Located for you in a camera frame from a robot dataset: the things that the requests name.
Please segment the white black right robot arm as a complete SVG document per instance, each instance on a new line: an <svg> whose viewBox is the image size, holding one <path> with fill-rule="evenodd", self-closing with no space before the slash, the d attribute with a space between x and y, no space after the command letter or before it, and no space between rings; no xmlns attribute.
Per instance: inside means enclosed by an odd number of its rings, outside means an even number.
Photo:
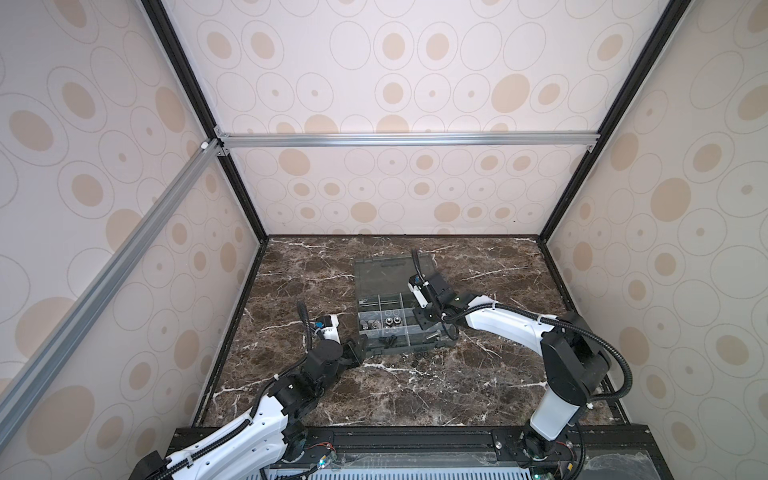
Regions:
<svg viewBox="0 0 768 480"><path fill-rule="evenodd" d="M418 306L416 318L441 325L485 331L538 354L546 375L545 394L527 423L527 436L551 443L590 404L626 396L633 386L628 361L617 348L593 333L570 312L562 317L523 310L488 296L459 294L435 273L408 281Z"/></svg>

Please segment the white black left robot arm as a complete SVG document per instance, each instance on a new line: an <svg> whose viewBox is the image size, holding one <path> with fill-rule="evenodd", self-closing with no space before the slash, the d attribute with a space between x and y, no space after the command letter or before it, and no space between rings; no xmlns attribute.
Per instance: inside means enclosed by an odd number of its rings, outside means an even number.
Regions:
<svg viewBox="0 0 768 480"><path fill-rule="evenodd" d="M151 452L132 479L244 479L302 455L303 417L341 375L362 365L365 338L322 339L296 364L271 379L250 410L197 443L167 457Z"/></svg>

